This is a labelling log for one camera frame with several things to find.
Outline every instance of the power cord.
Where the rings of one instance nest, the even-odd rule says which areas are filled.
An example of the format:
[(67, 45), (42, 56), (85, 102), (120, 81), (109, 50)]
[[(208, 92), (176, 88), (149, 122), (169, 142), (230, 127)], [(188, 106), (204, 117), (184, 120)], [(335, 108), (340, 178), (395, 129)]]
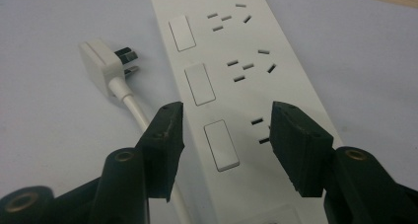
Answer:
[[(137, 71), (138, 67), (133, 66), (123, 70), (123, 64), (138, 58), (136, 53), (128, 47), (113, 52), (100, 38), (80, 43), (79, 49), (89, 77), (95, 85), (105, 96), (115, 95), (125, 103), (144, 132), (150, 122), (125, 81), (125, 77)], [(173, 185), (172, 202), (179, 223), (191, 224), (184, 199), (176, 183)]]

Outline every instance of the white cable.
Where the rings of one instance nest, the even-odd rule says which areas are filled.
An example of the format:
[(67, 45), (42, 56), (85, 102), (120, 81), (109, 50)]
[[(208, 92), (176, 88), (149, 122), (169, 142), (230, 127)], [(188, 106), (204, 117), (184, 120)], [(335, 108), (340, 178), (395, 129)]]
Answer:
[(147, 127), (150, 125), (150, 122), (145, 117), (144, 113), (142, 112), (139, 105), (136, 103), (133, 96), (127, 96), (123, 99), (123, 102), (126, 104), (126, 106), (129, 108), (129, 110), (132, 112), (133, 116), (135, 117), (136, 121), (138, 122), (139, 128), (145, 132), (147, 130)]
[[(119, 77), (113, 78), (108, 83), (108, 87), (117, 96), (118, 99), (123, 101), (129, 110), (132, 112), (133, 116), (135, 117), (136, 121), (140, 129), (145, 132), (147, 127), (150, 125), (147, 117), (142, 112), (141, 108), (139, 107), (138, 103), (133, 98), (132, 91), (126, 85), (124, 79)], [(191, 224), (190, 216), (188, 215), (187, 208), (185, 206), (184, 199), (182, 198), (180, 189), (176, 182), (174, 182), (173, 190), (172, 190), (172, 198), (173, 206), (175, 212), (178, 217), (178, 221), (180, 224)]]

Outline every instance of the white surface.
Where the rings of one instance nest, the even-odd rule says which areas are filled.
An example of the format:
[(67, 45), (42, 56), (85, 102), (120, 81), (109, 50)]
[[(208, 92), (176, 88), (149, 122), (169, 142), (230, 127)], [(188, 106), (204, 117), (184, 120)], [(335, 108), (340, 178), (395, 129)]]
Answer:
[[(375, 0), (267, 3), (344, 143), (418, 189), (418, 11)], [(129, 111), (87, 77), (78, 43), (103, 37), (137, 51), (141, 69), (128, 83), (147, 117), (178, 100), (150, 0), (0, 0), (0, 19), (0, 196), (35, 185), (64, 193), (137, 142)], [(152, 223), (173, 217), (151, 200)]]
[(220, 120), (205, 125), (204, 129), (218, 171), (223, 172), (239, 165), (240, 160), (225, 122)]
[[(191, 136), (193, 143), (188, 145), (195, 147), (200, 162), (183, 170), (200, 174), (204, 183), (199, 186), (207, 187), (209, 194), (186, 202), (192, 213), (200, 206), (214, 210), (203, 210), (194, 222), (263, 224), (262, 214), (279, 205), (294, 208), (301, 223), (325, 223), (323, 201), (300, 198), (271, 144), (260, 144), (270, 133), (273, 101), (280, 101), (301, 108), (333, 135), (334, 147), (342, 145), (265, 0), (152, 1), (184, 103), (184, 122), (190, 128), (184, 134)], [(178, 52), (169, 25), (177, 15), (186, 16), (196, 47)], [(205, 65), (204, 75), (216, 97), (204, 105), (194, 102), (195, 91), (190, 92), (189, 75), (184, 75), (188, 65), (196, 63)], [(261, 117), (263, 122), (251, 123)], [(223, 127), (216, 126), (219, 121)], [(179, 178), (191, 182), (196, 176)]]
[(205, 65), (198, 63), (184, 69), (188, 86), (193, 94), (197, 106), (215, 100), (212, 86), (210, 85)]
[(170, 27), (172, 29), (172, 34), (178, 51), (196, 46), (193, 34), (191, 33), (187, 19), (184, 16), (171, 19)]
[(295, 209), (291, 206), (275, 207), (267, 212), (262, 213), (252, 219), (245, 220), (237, 224), (257, 223), (262, 224), (301, 224)]
[(177, 182), (174, 182), (173, 189), (172, 189), (172, 196), (170, 199), (171, 204), (175, 209), (175, 213), (177, 215), (177, 220), (179, 223), (184, 224), (191, 224), (193, 223), (190, 218), (190, 213), (188, 212), (187, 206), (185, 205), (185, 201), (183, 195), (178, 187)]

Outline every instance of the white switch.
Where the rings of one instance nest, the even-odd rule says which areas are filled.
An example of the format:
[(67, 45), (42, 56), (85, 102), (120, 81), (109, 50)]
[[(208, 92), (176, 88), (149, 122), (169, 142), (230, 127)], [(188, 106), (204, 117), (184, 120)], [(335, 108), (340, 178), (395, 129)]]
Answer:
[(240, 164), (227, 125), (223, 120), (206, 125), (205, 132), (218, 172)]
[(190, 26), (184, 15), (169, 20), (169, 24), (178, 51), (196, 46)]
[(197, 106), (215, 100), (215, 94), (213, 93), (204, 64), (199, 63), (186, 68), (185, 75)]

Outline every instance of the power socket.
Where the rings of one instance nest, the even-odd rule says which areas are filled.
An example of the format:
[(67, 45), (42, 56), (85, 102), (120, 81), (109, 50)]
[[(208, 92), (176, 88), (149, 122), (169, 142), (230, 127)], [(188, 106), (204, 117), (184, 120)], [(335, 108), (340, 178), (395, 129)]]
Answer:
[(194, 222), (326, 223), (323, 200), (301, 198), (272, 152), (273, 101), (342, 143), (266, 1), (152, 1), (198, 160), (179, 168)]

